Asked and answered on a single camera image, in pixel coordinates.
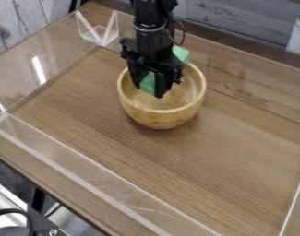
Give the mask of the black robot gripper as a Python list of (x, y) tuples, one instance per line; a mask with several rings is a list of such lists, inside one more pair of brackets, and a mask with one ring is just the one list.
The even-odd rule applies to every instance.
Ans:
[(134, 24), (134, 37), (119, 39), (121, 57), (127, 62), (134, 86), (140, 89), (141, 82), (149, 72), (154, 75), (154, 97), (161, 99), (170, 91), (174, 83), (182, 82), (184, 62), (173, 48), (174, 28), (164, 24), (156, 28), (145, 28)]

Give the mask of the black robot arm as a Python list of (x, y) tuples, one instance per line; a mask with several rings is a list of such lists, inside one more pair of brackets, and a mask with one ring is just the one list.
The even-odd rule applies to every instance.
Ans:
[(161, 99), (182, 82), (185, 61), (176, 53), (173, 10), (178, 0), (130, 0), (134, 37), (122, 37), (121, 57), (127, 62), (133, 84)]

